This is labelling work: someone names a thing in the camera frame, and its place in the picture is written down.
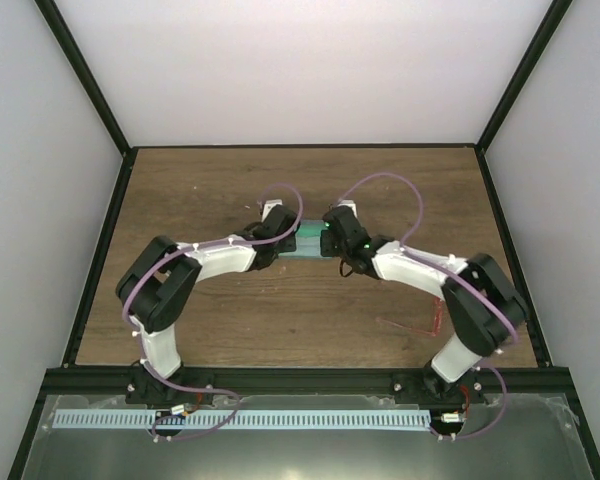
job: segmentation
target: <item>purple wire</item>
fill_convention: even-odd
[[[413,226],[409,230],[407,230],[407,233],[405,233],[402,236],[402,239],[400,240],[400,244],[404,244],[406,242],[407,238],[409,238],[420,227],[420,223],[422,222],[422,217],[424,216],[424,201],[422,200],[422,195],[420,195],[418,188],[413,184],[413,182],[411,180],[403,177],[402,175],[398,175],[397,173],[391,173],[391,172],[372,173],[371,175],[368,175],[368,176],[364,177],[362,180],[358,181],[353,187],[351,187],[349,190],[344,192],[344,194],[342,194],[342,196],[340,198],[338,198],[337,203],[340,203],[342,200],[348,200],[347,197],[349,196],[349,194],[351,194],[355,190],[357,190],[358,187],[367,183],[369,180],[373,180],[374,178],[378,178],[378,177],[391,177],[391,178],[400,180],[403,183],[406,183],[411,188],[411,191],[415,194],[416,199],[418,200],[418,218],[416,219],[416,222],[413,224]]]
[[[491,313],[493,313],[496,316],[496,318],[502,323],[502,325],[504,325],[504,327],[509,332],[509,335],[511,335],[511,338],[513,339],[513,344],[518,343],[518,332],[516,332],[515,327],[511,324],[509,319],[500,310],[498,310],[493,303],[491,303],[478,290],[476,290],[469,282],[467,282],[465,279],[463,279],[462,277],[457,275],[455,272],[452,272],[448,268],[445,268],[441,265],[438,265],[437,263],[427,260],[426,258],[419,257],[418,255],[415,255],[415,254],[409,252],[409,249],[406,246],[406,241],[418,229],[418,227],[422,223],[422,217],[424,215],[424,201],[422,200],[422,195],[418,191],[418,188],[413,184],[413,182],[411,182],[407,178],[403,177],[402,175],[398,175],[397,173],[391,173],[391,172],[373,173],[367,177],[364,177],[362,180],[358,181],[353,187],[351,187],[349,190],[347,190],[338,199],[338,203],[341,202],[342,200],[346,200],[347,196],[349,194],[353,193],[358,187],[360,187],[364,183],[367,183],[369,180],[372,180],[372,179],[378,178],[378,177],[396,178],[396,179],[402,181],[403,183],[406,183],[411,188],[411,190],[413,191],[413,193],[415,194],[415,196],[418,200],[418,218],[416,219],[413,226],[409,230],[407,230],[407,232],[400,239],[400,246],[402,247],[403,255],[407,258],[410,258],[411,260],[415,260],[416,262],[422,263],[423,265],[426,265],[427,267],[433,268],[434,270],[437,270],[438,272],[443,273],[446,276],[451,277],[456,282],[458,282],[460,284],[460,286],[462,286],[471,295],[473,295],[476,299],[478,299],[478,301],[480,303],[482,303]]]
[[[269,243],[275,243],[275,242],[287,237],[288,235],[293,233],[298,228],[298,225],[300,224],[300,220],[302,219],[302,214],[304,212],[304,203],[302,201],[302,196],[300,195],[300,192],[293,185],[288,184],[288,183],[274,183],[272,185],[269,185],[264,190],[262,195],[260,196],[260,199],[258,200],[258,204],[260,206],[262,206],[262,199],[264,198],[264,196],[272,189],[279,188],[279,187],[291,190],[295,194],[295,196],[298,200],[298,215],[296,216],[296,219],[293,222],[293,224],[291,225],[291,227],[289,227],[289,229],[287,229],[287,231],[285,231],[284,233],[282,233],[276,237],[273,237],[273,238],[269,238],[269,239],[265,239],[265,240],[252,240],[252,241],[235,240],[235,241],[233,241],[233,245],[252,246],[252,245],[266,245]],[[213,247],[213,246],[217,246],[217,245],[226,245],[226,244],[230,244],[230,243],[228,242],[228,240],[226,238],[223,238],[223,239],[219,239],[219,240],[211,240],[208,242],[199,243],[197,245],[197,248],[198,248],[198,250],[200,250],[200,249],[204,249],[204,248],[209,248],[209,247]],[[133,304],[133,301],[135,300],[136,296],[138,295],[138,292],[140,292],[140,290],[145,285],[145,283],[147,283],[147,281],[150,278],[152,278],[153,275],[155,275],[155,273],[158,270],[160,270],[164,265],[166,265],[167,263],[172,261],[174,258],[177,258],[177,257],[184,255],[185,253],[191,252],[193,250],[195,250],[193,245],[188,245],[186,247],[182,247],[182,248],[176,250],[175,252],[170,253],[169,255],[165,256],[160,261],[156,262],[149,270],[147,270],[147,272],[140,278],[140,280],[138,281],[136,286],[133,287],[133,289],[131,290],[131,292],[129,294],[129,297],[127,298],[127,300],[124,302],[124,305],[122,306],[122,319],[131,326],[131,328],[134,332],[139,333],[141,329],[139,326],[137,326],[131,320],[131,317],[129,315],[129,310],[131,308],[131,305]],[[139,340],[139,344],[140,344],[140,349],[142,351],[143,359],[146,359],[147,352],[144,350],[144,346],[142,345],[142,340]],[[179,390],[181,392],[188,392],[188,393],[229,395],[237,400],[233,411],[229,414],[229,416],[227,418],[225,418],[221,422],[217,423],[213,427],[208,428],[207,430],[204,430],[202,432],[198,432],[193,435],[174,437],[173,440],[176,440],[176,439],[178,441],[179,440],[188,440],[191,438],[197,438],[197,437],[202,437],[204,435],[208,435],[210,433],[213,433],[213,432],[219,430],[221,427],[223,427],[224,425],[229,423],[237,415],[238,409],[240,408],[240,396],[236,392],[233,392],[231,390],[223,390],[223,389],[215,389],[215,388],[195,388],[195,387],[185,387],[183,385],[177,385],[173,382],[170,382],[166,378],[162,377],[147,360],[145,360],[142,363],[143,363],[143,366],[145,367],[145,369],[149,372],[149,374],[153,378],[158,380],[163,385],[166,385],[167,387],[172,388],[174,390]],[[158,423],[159,423],[158,421],[154,422],[154,424],[151,428],[151,431],[154,435],[155,435],[155,430],[156,430],[156,426]]]
[[[502,407],[500,408],[498,415],[496,415],[496,418],[494,418],[493,422],[491,422],[489,425],[487,425],[484,428],[481,428],[480,430],[478,430],[476,432],[471,432],[471,433],[468,433],[467,435],[457,436],[456,440],[469,440],[470,438],[479,437],[480,435],[487,433],[489,430],[491,430],[493,427],[495,427],[498,424],[498,422],[504,416],[504,412],[507,410],[507,395],[509,392],[507,390],[507,384],[504,382],[504,378],[502,378],[502,375],[500,374],[500,372],[498,370],[496,370],[494,367],[492,367],[490,365],[484,365],[483,368],[487,368],[487,369],[491,370],[493,372],[493,374],[496,376],[496,378],[498,379],[498,381],[500,382],[500,386],[502,387]],[[444,438],[444,435],[441,435],[438,432],[436,432],[436,430],[433,427],[429,427],[429,430],[436,437]]]

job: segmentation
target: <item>purple cable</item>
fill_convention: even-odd
[[[509,319],[500,310],[498,310],[493,303],[491,303],[478,290],[476,290],[469,282],[467,282],[465,279],[463,279],[456,273],[452,272],[448,268],[445,268],[441,265],[438,265],[434,262],[427,260],[426,258],[419,257],[418,255],[414,255],[413,253],[409,252],[409,249],[406,246],[406,241],[418,229],[418,227],[422,223],[422,217],[424,215],[424,202],[422,200],[422,195],[418,191],[418,188],[413,184],[413,182],[406,179],[402,175],[398,175],[396,173],[390,173],[390,172],[373,173],[367,177],[364,177],[362,180],[358,181],[353,187],[351,187],[349,190],[347,190],[338,199],[338,203],[342,200],[347,199],[346,197],[349,194],[353,193],[358,187],[360,187],[364,183],[367,183],[369,180],[372,180],[372,179],[378,178],[378,177],[396,178],[396,179],[402,181],[403,183],[406,183],[411,188],[411,190],[413,191],[413,193],[415,194],[415,196],[418,200],[418,218],[416,219],[413,226],[409,230],[407,230],[407,232],[400,239],[400,246],[402,247],[402,254],[405,257],[410,258],[411,260],[415,260],[416,262],[422,263],[423,265],[426,265],[427,267],[433,268],[434,270],[437,270],[438,272],[443,273],[446,276],[451,277],[456,282],[458,282],[458,284],[460,284],[460,286],[462,286],[464,289],[466,289],[471,295],[476,297],[476,299],[478,299],[478,301],[480,303],[482,303],[491,313],[493,313],[496,316],[496,318],[507,329],[507,331],[509,332],[509,335],[511,335],[511,338],[513,339],[513,343],[514,344],[518,343],[518,332],[516,332],[515,327],[511,324]]]
[[[507,410],[507,395],[508,395],[508,391],[507,391],[507,385],[506,385],[506,383],[504,383],[504,378],[502,378],[502,375],[500,374],[500,372],[498,370],[496,370],[494,367],[492,367],[490,365],[484,365],[483,368],[487,368],[487,369],[491,370],[493,372],[493,374],[496,376],[496,378],[498,379],[498,381],[500,382],[500,386],[502,387],[502,407],[500,408],[500,411],[498,412],[498,415],[496,415],[496,418],[494,418],[493,422],[491,422],[489,425],[487,425],[484,428],[481,428],[480,430],[478,430],[476,432],[471,432],[471,433],[469,433],[467,435],[457,436],[455,438],[456,440],[469,440],[470,438],[479,437],[480,435],[483,435],[483,434],[487,433],[489,430],[491,430],[493,427],[495,427],[498,424],[498,422],[504,416],[504,412]],[[438,432],[436,432],[433,427],[429,427],[429,430],[436,437],[438,437],[438,438],[441,438],[441,437],[444,438],[444,435],[441,435]]]
[[[304,212],[304,203],[302,201],[302,196],[300,195],[300,192],[293,185],[290,185],[288,183],[274,183],[272,185],[269,185],[264,190],[262,195],[260,196],[260,199],[258,200],[258,204],[260,206],[262,206],[262,199],[264,198],[264,196],[272,189],[278,188],[278,187],[283,187],[288,190],[291,190],[295,194],[296,198],[298,199],[298,215],[296,216],[296,219],[293,222],[293,225],[291,225],[291,227],[289,227],[289,229],[287,229],[287,231],[285,231],[284,233],[282,233],[276,237],[265,239],[265,240],[252,240],[252,241],[235,240],[235,241],[233,241],[233,245],[253,246],[253,245],[266,245],[269,243],[275,243],[275,242],[287,237],[288,235],[293,233],[298,228],[298,225],[300,224],[300,220],[302,218],[302,214]],[[200,249],[204,249],[204,248],[213,247],[216,245],[226,245],[226,244],[230,244],[230,242],[226,238],[223,238],[220,240],[211,240],[208,242],[199,243],[197,248],[200,250]],[[136,296],[138,295],[138,292],[142,289],[142,287],[145,285],[145,283],[147,283],[147,281],[151,277],[153,277],[153,275],[158,270],[160,270],[164,265],[169,263],[174,258],[177,258],[180,255],[184,255],[185,253],[191,252],[193,250],[194,250],[193,245],[188,245],[186,247],[178,249],[175,252],[170,253],[169,255],[165,256],[160,261],[156,262],[149,270],[147,270],[147,272],[142,276],[142,278],[140,278],[140,280],[138,281],[136,286],[133,287],[133,289],[131,290],[131,292],[129,294],[129,297],[127,298],[127,300],[124,302],[124,305],[122,306],[122,319],[131,326],[131,328],[134,332],[139,333],[140,327],[138,327],[131,320],[131,317],[129,315],[129,310],[131,308],[131,305],[133,304],[133,301],[135,300]],[[140,349],[142,351],[142,357],[143,357],[143,359],[146,359],[147,352],[144,350],[144,346],[142,345],[142,340],[139,340],[139,344],[140,344]],[[218,429],[220,429],[221,427],[223,427],[224,425],[226,425],[227,423],[229,423],[237,415],[238,409],[240,408],[240,396],[237,393],[235,393],[231,390],[213,389],[213,388],[195,388],[195,387],[185,387],[183,385],[177,385],[173,382],[170,382],[166,378],[163,378],[153,368],[153,366],[151,366],[151,364],[147,360],[142,362],[142,364],[153,378],[158,380],[163,385],[166,385],[167,387],[172,388],[174,390],[179,390],[182,392],[189,392],[189,393],[202,393],[202,394],[211,393],[211,394],[229,395],[237,400],[235,408],[233,409],[233,411],[231,412],[231,414],[229,414],[229,416],[227,418],[225,418],[218,424],[214,425],[213,427],[208,428],[207,430],[195,433],[193,435],[182,436],[180,438],[177,438],[177,440],[188,440],[191,438],[202,437],[204,435],[208,435],[209,433],[213,433],[213,432],[217,431]],[[158,423],[159,423],[158,421],[154,422],[154,424],[151,428],[152,433],[154,433],[154,434],[155,434],[155,429],[156,429],[156,426]]]
[[[422,200],[422,195],[420,195],[420,192],[418,191],[418,189],[416,188],[416,186],[413,184],[413,182],[411,180],[403,177],[402,175],[398,175],[397,173],[391,173],[391,172],[372,173],[371,175],[368,175],[368,176],[364,177],[362,180],[358,181],[353,187],[351,187],[349,190],[344,192],[344,194],[338,199],[337,203],[340,203],[342,200],[348,200],[348,198],[347,198],[348,195],[353,193],[355,190],[357,190],[358,187],[367,183],[369,180],[373,180],[374,178],[378,178],[378,177],[391,177],[391,178],[400,180],[403,183],[406,183],[407,185],[409,185],[409,187],[411,188],[411,191],[415,194],[416,199],[418,200],[418,218],[416,219],[416,222],[413,224],[413,226],[409,230],[407,230],[407,233],[405,233],[402,236],[400,243],[404,244],[404,242],[406,242],[407,238],[409,238],[420,227],[420,223],[422,222],[422,217],[424,216],[424,201]]]

